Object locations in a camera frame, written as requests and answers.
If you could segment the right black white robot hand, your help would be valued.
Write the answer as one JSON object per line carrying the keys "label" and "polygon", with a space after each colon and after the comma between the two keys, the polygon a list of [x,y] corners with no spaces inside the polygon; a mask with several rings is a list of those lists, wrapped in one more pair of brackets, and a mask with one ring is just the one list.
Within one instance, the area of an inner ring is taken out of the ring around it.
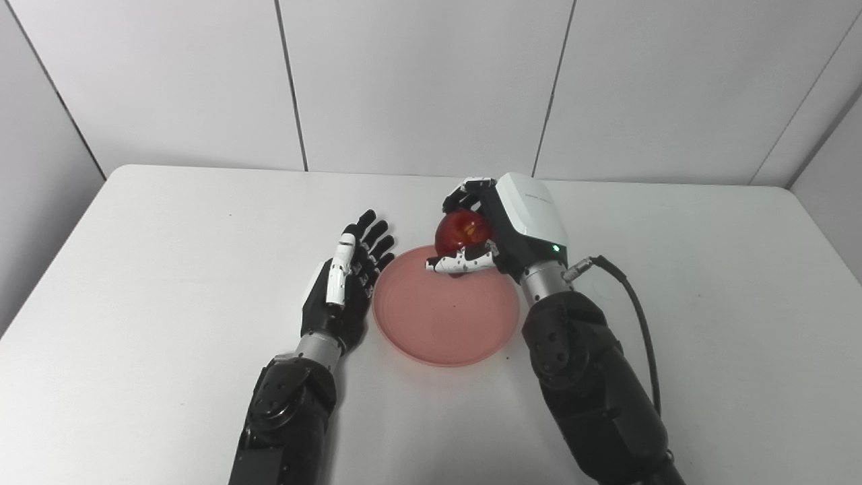
{"label": "right black white robot hand", "polygon": [[496,268],[525,286],[533,268],[568,264],[568,236],[560,212],[539,179],[517,172],[498,179],[468,177],[444,199],[441,209],[444,215],[457,209],[480,215],[489,224],[490,235],[428,258],[429,272],[463,274]]}

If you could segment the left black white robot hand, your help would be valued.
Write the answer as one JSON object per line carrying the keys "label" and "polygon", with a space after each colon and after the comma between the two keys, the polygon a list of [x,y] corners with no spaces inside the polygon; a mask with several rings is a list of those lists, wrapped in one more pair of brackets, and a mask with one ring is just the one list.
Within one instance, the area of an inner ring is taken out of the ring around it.
{"label": "left black white robot hand", "polygon": [[395,258],[389,228],[373,209],[345,227],[333,256],[323,261],[310,285],[302,335],[328,335],[344,354],[361,342],[376,283]]}

